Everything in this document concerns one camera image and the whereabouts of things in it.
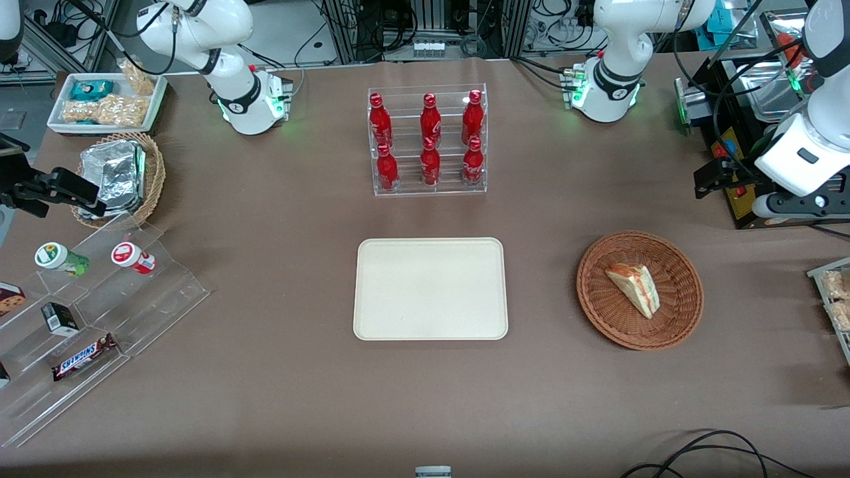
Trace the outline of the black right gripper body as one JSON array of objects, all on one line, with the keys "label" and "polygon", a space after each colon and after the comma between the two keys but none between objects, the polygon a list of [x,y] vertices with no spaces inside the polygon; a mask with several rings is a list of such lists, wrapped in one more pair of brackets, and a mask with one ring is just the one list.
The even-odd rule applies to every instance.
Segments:
[{"label": "black right gripper body", "polygon": [[52,173],[34,169],[2,169],[1,199],[7,208],[19,209],[37,218],[45,218],[49,205]]}]

